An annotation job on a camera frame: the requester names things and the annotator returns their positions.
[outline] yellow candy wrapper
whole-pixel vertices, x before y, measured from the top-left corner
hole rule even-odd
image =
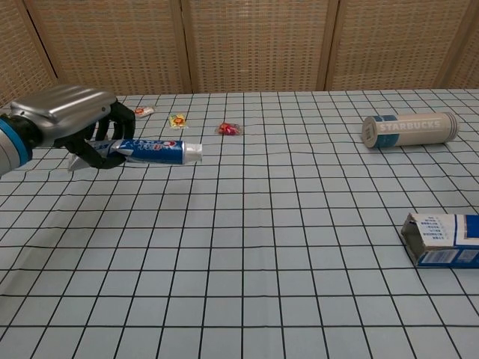
[[[170,127],[172,129],[185,129],[186,117],[184,114],[172,114],[170,116]]]

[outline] starbucks canister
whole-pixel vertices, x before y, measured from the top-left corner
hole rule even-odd
[[[388,114],[366,117],[362,140],[366,147],[441,144],[453,140],[458,131],[450,113]]]

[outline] robotic hand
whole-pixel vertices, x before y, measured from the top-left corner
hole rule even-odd
[[[110,121],[112,139],[131,139],[135,113],[109,92],[75,85],[58,85],[10,104],[10,114],[0,114],[0,176],[31,160],[35,147],[65,147],[93,168],[121,165],[126,157],[102,157],[87,141],[106,137]]]

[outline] toothpaste tube cap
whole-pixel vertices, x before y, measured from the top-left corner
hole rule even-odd
[[[185,144],[183,155],[183,163],[199,162],[203,158],[203,146],[201,144]]]

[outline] red candy wrapper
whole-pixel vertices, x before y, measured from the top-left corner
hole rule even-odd
[[[236,135],[242,134],[241,127],[239,127],[235,123],[227,123],[227,122],[224,122],[221,125],[219,125],[218,128],[216,129],[216,132],[220,135],[226,135],[226,136],[236,136]]]

